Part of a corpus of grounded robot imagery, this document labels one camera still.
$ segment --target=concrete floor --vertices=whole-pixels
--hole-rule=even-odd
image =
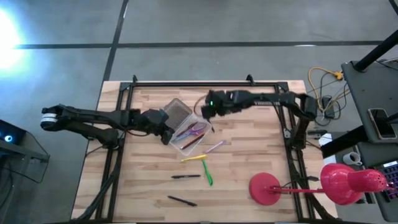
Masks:
[[[123,0],[0,1],[17,44],[110,44]],[[130,0],[120,43],[383,40],[397,29],[387,0]],[[12,37],[12,32],[5,35]],[[6,41],[0,37],[0,48]],[[374,46],[118,49],[110,80],[305,80],[310,67],[339,70]],[[392,49],[384,57],[397,54]],[[41,108],[58,103],[95,109],[109,49],[13,50],[0,61],[0,119],[32,132],[51,154],[44,181],[24,181],[9,223],[70,218],[87,141],[41,130]],[[319,85],[322,72],[314,72]],[[324,83],[333,81],[326,77]],[[334,95],[344,81],[324,88]],[[352,98],[329,131],[360,125]],[[355,215],[339,212],[345,220]]]

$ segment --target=wooden table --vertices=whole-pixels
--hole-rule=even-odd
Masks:
[[[289,89],[305,93],[303,81],[287,81]],[[105,82],[98,110],[115,109],[120,82]],[[216,90],[247,89],[272,93],[268,87],[222,87]],[[134,89],[132,108],[163,108],[173,98],[180,98],[193,108],[209,87],[145,87]],[[297,221],[292,195],[284,194],[272,206],[258,205],[251,199],[248,184],[259,172],[276,176],[280,184],[290,181],[285,146],[278,117],[273,107],[252,107],[242,113],[211,120],[215,133],[209,133],[195,148],[197,156],[221,140],[226,145],[215,149],[206,159],[214,184],[204,175],[201,161],[180,162],[184,157],[160,137],[128,136],[124,147],[114,222],[292,222]],[[93,141],[88,151],[100,144]],[[303,151],[307,174],[320,176],[322,154],[309,147]],[[106,150],[90,154],[84,163],[72,218],[78,217],[91,203],[101,185]],[[200,178],[172,179],[172,175],[201,174]],[[313,188],[320,186],[312,182]],[[180,197],[198,204],[191,207],[167,198]],[[333,202],[318,194],[320,203],[336,215]],[[106,198],[104,209],[108,209]],[[302,200],[303,209],[307,210]]]

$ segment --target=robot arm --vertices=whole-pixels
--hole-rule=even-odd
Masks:
[[[174,130],[165,121],[169,116],[162,110],[116,110],[112,112],[82,110],[71,106],[57,105],[43,108],[40,126],[46,131],[67,130],[81,134],[85,138],[95,138],[106,147],[118,145],[121,131],[136,130],[161,136],[163,144],[168,144]],[[107,124],[112,128],[100,129],[85,123]]]
[[[296,99],[300,100],[300,105],[296,103]],[[291,110],[298,117],[298,123],[290,132],[290,144],[296,149],[305,148],[307,127],[317,117],[317,101],[306,94],[210,90],[205,105],[201,107],[201,113],[203,118],[210,119],[217,114],[224,116],[237,113],[255,105],[282,105]]]

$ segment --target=green pen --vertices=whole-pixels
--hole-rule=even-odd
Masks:
[[[207,170],[206,162],[205,162],[204,159],[202,159],[201,161],[202,161],[203,166],[204,166],[204,168],[205,168],[207,180],[209,181],[210,186],[212,186],[212,185],[213,185],[213,179],[211,178],[211,175],[210,175],[209,171]]]

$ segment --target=pink lamp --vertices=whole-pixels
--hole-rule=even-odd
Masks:
[[[281,192],[325,193],[338,205],[358,201],[364,192],[380,192],[388,187],[386,178],[377,170],[355,171],[344,164],[328,164],[321,171],[322,189],[283,189],[271,174],[259,173],[249,183],[251,197],[261,205],[273,205]]]

